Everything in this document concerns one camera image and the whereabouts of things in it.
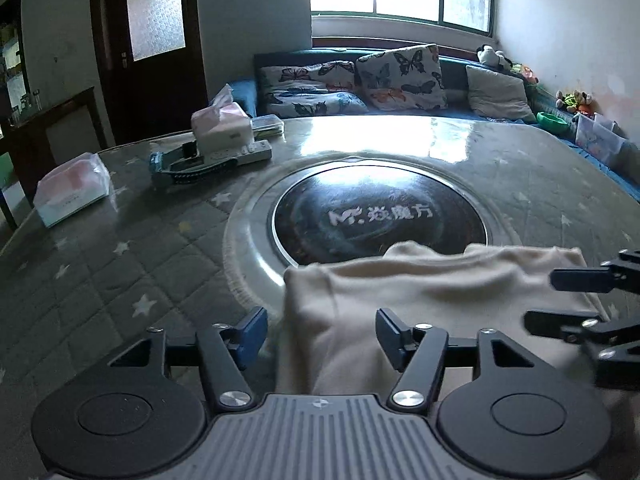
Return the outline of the butterfly pillow lying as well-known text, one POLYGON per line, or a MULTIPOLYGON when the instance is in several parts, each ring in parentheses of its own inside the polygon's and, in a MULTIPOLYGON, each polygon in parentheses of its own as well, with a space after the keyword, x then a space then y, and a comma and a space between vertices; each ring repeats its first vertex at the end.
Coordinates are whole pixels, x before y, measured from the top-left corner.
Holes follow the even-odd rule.
POLYGON ((363 115, 357 96, 356 67, 350 61, 307 66, 267 66, 259 70, 259 88, 267 114, 279 118, 363 115))

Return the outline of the dark wooden door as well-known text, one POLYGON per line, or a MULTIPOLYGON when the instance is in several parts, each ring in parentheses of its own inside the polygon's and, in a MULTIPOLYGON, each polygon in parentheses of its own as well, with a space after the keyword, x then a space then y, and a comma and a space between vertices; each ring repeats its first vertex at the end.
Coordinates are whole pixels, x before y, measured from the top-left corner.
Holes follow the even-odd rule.
POLYGON ((90 0, 116 144, 188 130, 207 104, 198 0, 90 0))

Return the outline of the panda plush toy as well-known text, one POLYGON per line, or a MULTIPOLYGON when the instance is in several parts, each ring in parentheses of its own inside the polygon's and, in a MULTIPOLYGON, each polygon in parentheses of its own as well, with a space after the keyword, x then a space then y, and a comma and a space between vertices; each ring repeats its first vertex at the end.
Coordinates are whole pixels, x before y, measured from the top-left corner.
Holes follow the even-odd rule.
POLYGON ((498 72, 510 72, 513 63, 500 50, 495 50, 489 44, 483 44, 476 49, 478 62, 498 72))

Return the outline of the grey cushion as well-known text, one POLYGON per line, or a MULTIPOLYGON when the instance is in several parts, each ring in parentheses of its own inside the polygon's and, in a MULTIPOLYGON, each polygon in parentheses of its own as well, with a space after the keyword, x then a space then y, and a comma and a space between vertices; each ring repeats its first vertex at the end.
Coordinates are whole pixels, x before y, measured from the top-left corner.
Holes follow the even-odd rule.
POLYGON ((486 68, 465 66, 468 78, 468 101, 477 115, 534 122, 536 117, 528 104, 524 82, 486 68))

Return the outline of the white pink tissue box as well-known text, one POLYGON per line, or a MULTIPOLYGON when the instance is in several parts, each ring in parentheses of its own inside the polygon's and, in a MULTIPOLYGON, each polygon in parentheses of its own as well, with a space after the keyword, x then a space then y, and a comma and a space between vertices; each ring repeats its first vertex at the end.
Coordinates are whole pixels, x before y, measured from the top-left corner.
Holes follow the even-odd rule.
POLYGON ((250 118, 233 99, 228 84, 214 96, 212 104, 192 114, 191 127, 198 149, 204 155, 242 148, 254 141, 250 118))

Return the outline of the dark display cabinet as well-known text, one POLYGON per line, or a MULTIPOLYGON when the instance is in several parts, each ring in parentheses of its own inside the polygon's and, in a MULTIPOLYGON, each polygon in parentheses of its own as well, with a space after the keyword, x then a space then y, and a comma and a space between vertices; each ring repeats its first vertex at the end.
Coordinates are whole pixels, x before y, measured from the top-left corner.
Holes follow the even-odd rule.
POLYGON ((21 119, 30 92, 22 21, 22 0, 1 3, 1 123, 21 119))

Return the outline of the colourful plush toys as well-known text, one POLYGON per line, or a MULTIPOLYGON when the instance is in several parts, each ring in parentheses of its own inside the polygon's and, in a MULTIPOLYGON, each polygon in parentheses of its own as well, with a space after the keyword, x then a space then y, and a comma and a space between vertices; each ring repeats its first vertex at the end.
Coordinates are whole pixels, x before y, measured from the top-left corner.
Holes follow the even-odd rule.
POLYGON ((565 110, 570 114, 583 114, 593 116, 592 96, 586 92, 575 90, 573 92, 556 92, 555 106, 558 110, 565 110))

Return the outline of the grey quilted star tablecloth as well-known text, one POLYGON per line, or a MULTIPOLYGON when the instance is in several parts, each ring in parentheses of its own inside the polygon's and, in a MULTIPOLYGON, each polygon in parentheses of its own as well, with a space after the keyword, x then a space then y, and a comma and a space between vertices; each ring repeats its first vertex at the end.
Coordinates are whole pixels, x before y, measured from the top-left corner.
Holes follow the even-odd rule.
POLYGON ((577 247, 589 263, 639 245, 639 205, 540 129, 427 116, 291 119, 272 157, 157 191, 153 141, 102 160, 112 192, 53 228, 30 214, 1 252, 1 474, 43 466, 30 419, 50 392, 151 326, 190 335, 263 306, 282 311, 273 205, 325 162, 394 162, 442 178, 496 245, 577 247))

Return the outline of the dark teal sofa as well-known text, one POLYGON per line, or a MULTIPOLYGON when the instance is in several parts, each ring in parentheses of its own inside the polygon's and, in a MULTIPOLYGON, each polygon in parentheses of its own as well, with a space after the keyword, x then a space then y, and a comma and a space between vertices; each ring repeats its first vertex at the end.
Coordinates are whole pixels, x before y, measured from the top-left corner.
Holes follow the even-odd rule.
MULTIPOLYGON (((232 89, 232 96, 236 102, 239 102, 242 109, 247 112, 250 117, 265 115, 265 104, 262 102, 259 88, 259 70, 267 66, 307 66, 312 64, 320 64, 331 61, 350 61, 355 63, 360 56, 373 54, 372 50, 358 49, 308 49, 292 52, 277 52, 256 54, 253 60, 254 74, 248 78, 231 81, 229 86, 232 89)), ((433 116, 451 117, 467 120, 483 120, 485 117, 477 115, 469 106, 466 90, 468 90, 468 81, 466 80, 465 66, 474 63, 464 58, 452 58, 444 56, 440 59, 440 67, 442 68, 442 81, 446 89, 448 107, 446 110, 433 110, 433 116)), ((549 100, 539 94, 533 86, 526 84, 525 90, 527 96, 532 100, 533 112, 547 112, 562 117, 570 124, 570 130, 562 136, 557 136, 562 142, 567 144, 578 155, 587 159, 600 171, 614 180, 620 185, 630 196, 637 198, 639 196, 639 182, 632 175, 636 170, 636 165, 629 166, 627 164, 629 157, 634 149, 628 141, 623 146, 622 160, 613 168, 602 164, 588 152, 580 148, 575 141, 577 119, 571 118, 569 114, 550 108, 549 100)), ((532 125, 538 127, 536 120, 532 125)))

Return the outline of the dark wooden side table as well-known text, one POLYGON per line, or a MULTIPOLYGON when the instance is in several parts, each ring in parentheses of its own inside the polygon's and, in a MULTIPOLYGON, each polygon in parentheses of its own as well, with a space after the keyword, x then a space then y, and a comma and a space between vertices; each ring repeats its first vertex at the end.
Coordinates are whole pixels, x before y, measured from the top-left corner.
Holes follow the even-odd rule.
POLYGON ((40 110, 15 125, 9 122, 9 118, 1 118, 1 155, 11 157, 17 181, 21 183, 30 206, 34 204, 38 182, 58 164, 48 131, 70 119, 73 114, 82 112, 88 114, 91 129, 89 133, 67 136, 66 145, 82 141, 85 144, 90 142, 99 151, 106 150, 108 142, 93 87, 40 110))

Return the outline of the cream sweatshirt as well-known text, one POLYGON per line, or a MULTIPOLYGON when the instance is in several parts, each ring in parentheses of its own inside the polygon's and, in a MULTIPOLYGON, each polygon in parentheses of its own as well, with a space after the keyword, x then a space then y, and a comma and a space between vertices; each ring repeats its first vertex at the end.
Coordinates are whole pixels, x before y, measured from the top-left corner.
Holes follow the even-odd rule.
POLYGON ((586 369, 577 348, 529 336, 522 317, 537 309, 602 315, 597 295, 550 285, 552 270, 585 263, 577 248, 471 244, 441 255, 402 242, 381 257, 289 268, 276 390, 387 396, 398 375, 375 335, 375 313, 383 308, 409 326, 428 323, 453 337, 493 327, 576 377, 586 369))

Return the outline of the pink tissue pack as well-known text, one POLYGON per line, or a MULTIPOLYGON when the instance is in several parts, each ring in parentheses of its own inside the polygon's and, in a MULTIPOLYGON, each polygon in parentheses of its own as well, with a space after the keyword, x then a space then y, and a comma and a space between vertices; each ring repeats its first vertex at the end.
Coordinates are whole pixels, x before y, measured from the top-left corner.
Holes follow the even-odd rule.
POLYGON ((34 207, 46 228, 110 194, 111 176, 98 154, 82 153, 37 184, 34 207))

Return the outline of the green bowl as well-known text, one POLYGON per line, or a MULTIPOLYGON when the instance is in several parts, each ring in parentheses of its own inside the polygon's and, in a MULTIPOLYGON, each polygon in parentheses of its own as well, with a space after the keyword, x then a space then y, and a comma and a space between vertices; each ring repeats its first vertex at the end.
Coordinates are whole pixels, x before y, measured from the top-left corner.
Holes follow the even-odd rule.
POLYGON ((570 130, 570 124, 562 117, 547 112, 538 112, 536 114, 537 124, 541 129, 552 133, 555 136, 562 136, 570 130))

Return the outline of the clear plastic storage box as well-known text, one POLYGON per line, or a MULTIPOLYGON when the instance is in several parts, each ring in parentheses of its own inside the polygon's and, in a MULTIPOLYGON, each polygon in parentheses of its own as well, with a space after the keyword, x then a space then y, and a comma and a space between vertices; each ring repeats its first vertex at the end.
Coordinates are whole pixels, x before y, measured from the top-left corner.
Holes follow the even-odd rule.
POLYGON ((584 114, 578 114, 576 144, 602 164, 613 168, 620 162, 625 140, 600 122, 584 114))

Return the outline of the teal black tray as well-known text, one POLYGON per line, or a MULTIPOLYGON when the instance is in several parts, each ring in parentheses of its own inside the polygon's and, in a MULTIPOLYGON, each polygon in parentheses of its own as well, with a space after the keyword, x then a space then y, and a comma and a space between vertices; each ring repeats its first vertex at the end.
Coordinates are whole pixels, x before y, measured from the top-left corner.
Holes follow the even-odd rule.
POLYGON ((168 152, 154 152, 150 156, 151 181, 156 188, 171 185, 189 185, 208 179, 214 174, 265 162, 272 157, 271 145, 266 140, 250 142, 239 148, 203 154, 195 141, 181 144, 168 152))

